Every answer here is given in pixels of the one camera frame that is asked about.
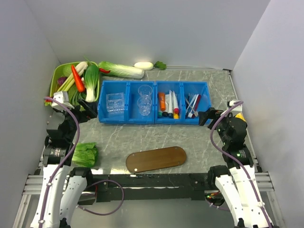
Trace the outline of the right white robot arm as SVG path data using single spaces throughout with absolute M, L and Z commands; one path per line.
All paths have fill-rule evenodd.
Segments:
M 211 107 L 199 112 L 200 126 L 209 119 L 212 122 L 208 128 L 217 132 L 223 142 L 218 150 L 226 165 L 210 168 L 208 185 L 223 196 L 236 228 L 273 228 L 257 186 L 252 156 L 245 145 L 246 121 L 234 116 L 231 109 L 222 111 Z

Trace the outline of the white red toothpaste tube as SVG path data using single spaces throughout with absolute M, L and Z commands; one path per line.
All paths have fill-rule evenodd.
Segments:
M 171 94 L 166 94 L 165 95 L 165 102 L 166 102 L 166 108 L 164 111 L 165 117 L 168 118 L 173 118 L 173 102 L 172 102 L 172 97 Z

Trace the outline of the clear plastic cup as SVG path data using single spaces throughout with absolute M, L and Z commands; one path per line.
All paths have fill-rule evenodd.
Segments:
M 142 99 L 150 99 L 152 95 L 152 87 L 149 85 L 141 85 L 138 88 L 138 93 Z
M 142 116 L 148 116 L 151 112 L 152 100 L 148 96 L 142 96 L 137 100 L 139 113 Z

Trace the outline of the clear square organizer tray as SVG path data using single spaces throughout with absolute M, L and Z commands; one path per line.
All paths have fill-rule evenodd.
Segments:
M 124 93 L 114 93 L 106 95 L 106 109 L 108 112 L 122 112 L 124 110 L 124 105 Z

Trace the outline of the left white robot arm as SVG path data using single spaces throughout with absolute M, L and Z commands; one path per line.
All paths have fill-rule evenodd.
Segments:
M 97 117 L 97 104 L 80 100 L 71 109 L 57 110 L 47 125 L 42 153 L 43 180 L 32 228 L 68 228 L 83 191 L 92 189 L 90 168 L 72 168 L 80 123 Z

